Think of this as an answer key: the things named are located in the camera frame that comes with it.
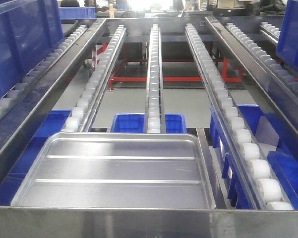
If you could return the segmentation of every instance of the blue bin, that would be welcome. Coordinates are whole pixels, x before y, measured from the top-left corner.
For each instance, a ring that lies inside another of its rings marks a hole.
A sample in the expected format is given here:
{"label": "blue bin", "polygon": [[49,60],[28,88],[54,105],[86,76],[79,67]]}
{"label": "blue bin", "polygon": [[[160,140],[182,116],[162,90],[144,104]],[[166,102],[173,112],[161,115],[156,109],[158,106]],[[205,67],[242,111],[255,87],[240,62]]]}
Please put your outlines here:
{"label": "blue bin", "polygon": [[[185,116],[165,114],[167,133],[186,133]],[[118,113],[115,115],[111,132],[143,133],[144,113]]]}
{"label": "blue bin", "polygon": [[63,127],[71,110],[52,110],[0,186],[0,205],[9,206],[47,138]]}
{"label": "blue bin", "polygon": [[298,71],[298,0],[288,0],[277,55]]}
{"label": "blue bin", "polygon": [[95,7],[59,7],[61,19],[95,18]]}
{"label": "blue bin", "polygon": [[63,40],[55,0],[0,4],[0,98]]}

